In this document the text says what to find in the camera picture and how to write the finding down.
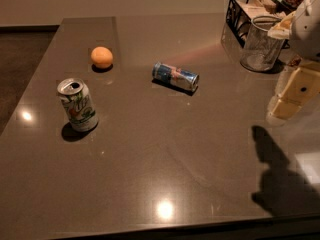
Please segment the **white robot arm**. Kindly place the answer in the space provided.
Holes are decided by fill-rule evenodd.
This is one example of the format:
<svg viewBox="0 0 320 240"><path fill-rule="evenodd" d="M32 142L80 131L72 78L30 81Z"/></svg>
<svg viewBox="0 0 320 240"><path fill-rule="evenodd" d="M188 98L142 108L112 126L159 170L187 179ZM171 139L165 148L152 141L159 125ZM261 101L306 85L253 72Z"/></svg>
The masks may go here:
<svg viewBox="0 0 320 240"><path fill-rule="evenodd" d="M267 108L267 122L280 126L320 93L320 0L303 0L268 36L287 39L300 58L297 66L285 66Z"/></svg>

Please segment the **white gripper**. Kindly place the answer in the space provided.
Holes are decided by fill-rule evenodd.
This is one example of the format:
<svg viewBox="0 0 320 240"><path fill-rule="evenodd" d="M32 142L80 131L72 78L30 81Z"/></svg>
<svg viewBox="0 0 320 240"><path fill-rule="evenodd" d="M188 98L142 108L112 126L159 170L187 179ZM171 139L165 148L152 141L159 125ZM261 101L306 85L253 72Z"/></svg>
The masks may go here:
<svg viewBox="0 0 320 240"><path fill-rule="evenodd" d="M280 73L267 107L267 122L273 126L285 124L319 93L320 62L295 55Z"/></svg>

